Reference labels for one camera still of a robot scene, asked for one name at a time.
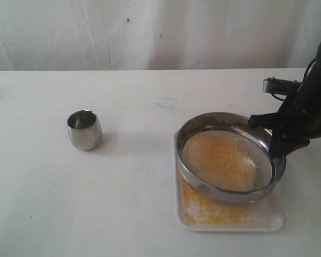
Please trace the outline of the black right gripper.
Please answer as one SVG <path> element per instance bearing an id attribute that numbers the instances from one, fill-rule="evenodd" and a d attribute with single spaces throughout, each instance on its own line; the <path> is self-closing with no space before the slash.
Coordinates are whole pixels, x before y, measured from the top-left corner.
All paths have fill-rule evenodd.
<path id="1" fill-rule="evenodd" d="M 287 156 L 308 146 L 311 139 L 321 138 L 321 95 L 304 100 L 296 96 L 291 105 L 278 114 L 251 115 L 248 126 L 273 129 L 270 156 Z"/>

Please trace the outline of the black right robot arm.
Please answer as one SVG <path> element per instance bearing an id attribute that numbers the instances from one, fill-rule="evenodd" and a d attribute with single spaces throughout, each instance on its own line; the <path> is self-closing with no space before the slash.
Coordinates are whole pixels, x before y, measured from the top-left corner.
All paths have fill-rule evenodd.
<path id="1" fill-rule="evenodd" d="M 276 99 L 285 97 L 277 112 L 252 115 L 248 120 L 251 128 L 271 130 L 272 157 L 288 155 L 308 146 L 311 139 L 321 138 L 321 43 L 301 82 L 267 78 L 263 92 Z"/>

